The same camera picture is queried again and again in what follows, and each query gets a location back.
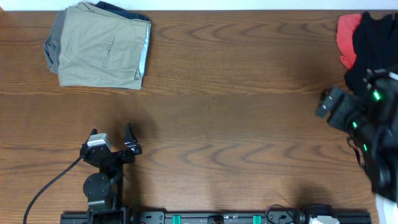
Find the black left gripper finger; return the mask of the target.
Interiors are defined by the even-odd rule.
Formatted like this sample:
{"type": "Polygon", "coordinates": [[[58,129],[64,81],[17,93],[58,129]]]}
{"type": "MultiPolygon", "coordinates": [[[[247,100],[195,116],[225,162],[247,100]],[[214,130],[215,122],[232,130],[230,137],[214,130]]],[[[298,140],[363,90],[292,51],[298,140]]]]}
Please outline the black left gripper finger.
{"type": "Polygon", "coordinates": [[[90,133],[88,139],[81,145],[81,147],[82,147],[82,148],[86,148],[86,147],[87,147],[87,143],[88,143],[90,137],[91,137],[92,135],[97,134],[97,133],[98,133],[97,129],[95,129],[95,128],[92,129],[92,131],[91,131],[91,133],[90,133]]]}
{"type": "Polygon", "coordinates": [[[136,139],[132,131],[130,122],[126,123],[124,144],[133,152],[134,155],[142,154],[142,146],[139,144],[138,140],[136,139]]]}

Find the light khaki shorts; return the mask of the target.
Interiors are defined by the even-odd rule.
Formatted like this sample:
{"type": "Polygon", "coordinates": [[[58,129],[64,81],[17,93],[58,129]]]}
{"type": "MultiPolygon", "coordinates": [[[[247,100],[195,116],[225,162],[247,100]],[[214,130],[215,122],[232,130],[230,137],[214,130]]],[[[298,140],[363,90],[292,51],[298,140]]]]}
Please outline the light khaki shorts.
{"type": "Polygon", "coordinates": [[[151,23],[80,2],[66,10],[60,38],[61,86],[139,90],[151,23]]]}

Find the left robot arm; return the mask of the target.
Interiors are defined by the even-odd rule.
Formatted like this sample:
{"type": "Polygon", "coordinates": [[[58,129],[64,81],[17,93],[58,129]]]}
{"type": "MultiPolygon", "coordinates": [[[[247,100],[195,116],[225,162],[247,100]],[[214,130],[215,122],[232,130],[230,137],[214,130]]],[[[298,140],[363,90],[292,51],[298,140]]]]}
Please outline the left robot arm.
{"type": "Polygon", "coordinates": [[[142,147],[129,123],[126,124],[124,144],[126,150],[113,152],[107,134],[99,134],[94,129],[80,149],[84,162],[99,169],[83,184],[89,223],[131,223],[130,209],[121,202],[123,166],[135,162],[135,157],[142,154],[142,147]]]}

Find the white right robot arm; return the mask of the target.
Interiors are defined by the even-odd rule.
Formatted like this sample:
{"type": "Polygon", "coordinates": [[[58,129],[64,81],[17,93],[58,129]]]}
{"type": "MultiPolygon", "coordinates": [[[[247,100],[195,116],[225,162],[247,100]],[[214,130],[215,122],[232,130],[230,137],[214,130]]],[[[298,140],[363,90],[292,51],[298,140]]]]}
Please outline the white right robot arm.
{"type": "Polygon", "coordinates": [[[371,182],[381,223],[397,223],[397,65],[368,71],[364,96],[325,90],[316,115],[348,134],[371,182]]]}

